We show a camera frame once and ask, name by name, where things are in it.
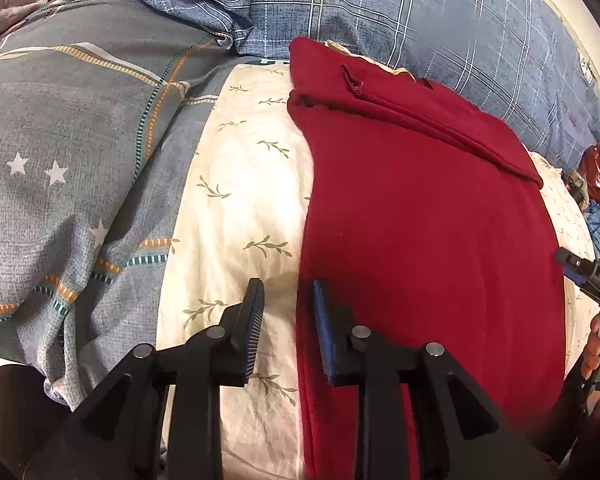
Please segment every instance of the folded red cloth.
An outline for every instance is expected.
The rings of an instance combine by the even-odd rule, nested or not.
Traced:
[[[290,52],[288,111],[314,158],[297,338],[307,478],[351,478],[356,434],[355,390],[328,386],[320,366],[316,277],[391,342],[442,343],[528,428],[557,399],[565,331],[557,240],[524,147],[442,85],[311,40]]]

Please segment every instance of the white star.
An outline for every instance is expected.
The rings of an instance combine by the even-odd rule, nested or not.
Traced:
[[[20,156],[20,152],[16,153],[16,158],[7,162],[9,166],[11,166],[11,174],[14,173],[24,173],[24,164],[29,160],[29,157],[22,158]]]
[[[104,225],[102,225],[102,218],[100,219],[100,222],[98,222],[98,227],[96,227],[95,229],[89,229],[89,231],[91,231],[91,233],[93,233],[93,236],[96,237],[96,240],[93,243],[94,249],[96,249],[104,243],[104,238],[109,232],[109,230],[105,229]]]
[[[58,166],[58,161],[54,160],[54,166],[50,170],[45,170],[45,173],[49,176],[49,186],[51,186],[54,182],[64,182],[66,184],[66,180],[64,179],[64,172],[67,168],[61,168]]]

